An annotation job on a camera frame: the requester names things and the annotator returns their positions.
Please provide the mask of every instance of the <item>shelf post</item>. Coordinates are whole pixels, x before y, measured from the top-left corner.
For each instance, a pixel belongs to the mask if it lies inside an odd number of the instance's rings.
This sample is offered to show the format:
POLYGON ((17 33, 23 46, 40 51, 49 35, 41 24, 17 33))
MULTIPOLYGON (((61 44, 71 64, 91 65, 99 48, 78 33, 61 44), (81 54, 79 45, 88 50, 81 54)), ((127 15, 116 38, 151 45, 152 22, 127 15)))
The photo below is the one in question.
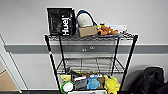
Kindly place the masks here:
POLYGON ((61 93, 60 84, 59 84, 58 75, 57 75, 57 70, 56 70, 55 63, 54 63, 54 58, 53 58, 53 55, 52 55, 52 52, 51 52, 51 46, 50 46, 50 43, 49 43, 48 35, 45 35, 45 41, 47 43, 47 47, 48 47, 48 51, 49 51, 52 67, 53 67, 53 70, 54 70, 54 75, 55 75, 55 78, 56 78, 56 81, 57 81, 57 86, 58 86, 58 89, 59 89, 59 93, 62 94, 61 93))
POLYGON ((113 71, 114 71, 115 61, 116 61, 117 52, 118 52, 118 44, 119 44, 119 41, 120 41, 120 37, 118 37, 118 39, 117 39, 117 45, 116 45, 116 47, 115 47, 114 61, 113 61, 112 69, 111 69, 111 76, 113 75, 113 71))
POLYGON ((136 43, 137 39, 138 39, 138 35, 135 35, 134 38, 133 38, 133 43, 132 43, 131 50, 130 50, 130 53, 129 53, 129 56, 128 56, 128 59, 127 59, 127 64, 126 64, 126 67, 125 67, 125 70, 124 70, 124 75, 123 75, 123 78, 122 78, 122 81, 121 81, 121 86, 120 86, 120 90, 119 90, 118 94, 121 93, 121 89, 123 87, 124 80, 125 80, 125 77, 127 75, 127 70, 128 70, 129 64, 130 64, 130 60, 131 60, 132 53, 134 51, 134 47, 135 47, 135 43, 136 43))

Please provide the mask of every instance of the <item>black backpack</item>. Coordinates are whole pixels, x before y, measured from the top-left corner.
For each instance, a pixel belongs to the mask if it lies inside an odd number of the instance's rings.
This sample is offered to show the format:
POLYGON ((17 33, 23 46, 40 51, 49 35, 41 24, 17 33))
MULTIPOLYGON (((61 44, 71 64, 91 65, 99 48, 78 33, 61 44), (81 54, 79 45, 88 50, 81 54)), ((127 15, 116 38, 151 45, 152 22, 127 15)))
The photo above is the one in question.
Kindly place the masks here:
POLYGON ((131 84, 128 94, 155 94, 164 85, 163 69, 148 67, 131 84))

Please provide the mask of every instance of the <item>wall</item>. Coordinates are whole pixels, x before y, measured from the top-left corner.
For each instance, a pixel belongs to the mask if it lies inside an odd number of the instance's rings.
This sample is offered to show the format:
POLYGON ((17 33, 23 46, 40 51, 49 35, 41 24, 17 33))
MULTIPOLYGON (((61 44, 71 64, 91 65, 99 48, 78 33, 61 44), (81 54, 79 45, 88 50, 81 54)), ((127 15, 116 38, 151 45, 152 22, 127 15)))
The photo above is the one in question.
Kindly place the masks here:
MULTIPOLYGON (((1 0, 0 34, 5 43, 45 45, 43 35, 48 34, 47 7, 73 7, 76 13, 86 9, 97 23, 127 25, 128 32, 139 35, 137 45, 168 45, 167 0, 1 0)), ((29 89, 56 88, 47 54, 12 56, 29 89)), ((60 55, 54 56, 59 62, 60 55)), ((127 55, 118 56, 125 62, 127 55)), ((133 55, 129 74, 146 66, 161 66, 165 70, 165 80, 168 80, 166 58, 167 54, 133 55)))
POLYGON ((4 66, 2 65, 1 61, 0 61, 0 73, 2 73, 3 71, 5 71, 4 66))

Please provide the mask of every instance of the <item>shelf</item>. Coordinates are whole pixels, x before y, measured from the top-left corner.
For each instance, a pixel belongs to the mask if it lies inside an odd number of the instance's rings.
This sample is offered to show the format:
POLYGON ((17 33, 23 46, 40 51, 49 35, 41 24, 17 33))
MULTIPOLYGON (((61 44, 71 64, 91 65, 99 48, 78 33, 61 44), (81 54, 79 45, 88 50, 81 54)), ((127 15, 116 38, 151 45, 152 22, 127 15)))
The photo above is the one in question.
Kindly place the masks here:
MULTIPOLYGON (((105 75, 111 74, 111 68, 113 64, 113 57, 93 57, 93 58, 65 58, 66 68, 70 67, 72 70, 84 71, 89 73, 90 71, 94 73, 103 73, 105 75)), ((58 74, 64 74, 64 66, 62 61, 57 67, 58 74)), ((113 73, 122 74, 124 72, 124 67, 116 59, 113 73)))
MULTIPOLYGON (((48 36, 50 41, 58 41, 59 36, 48 36)), ((74 36, 61 36, 61 41, 114 41, 117 38, 120 40, 132 40, 134 35, 126 33, 125 31, 116 35, 90 35, 86 37, 79 37, 79 35, 74 36)))

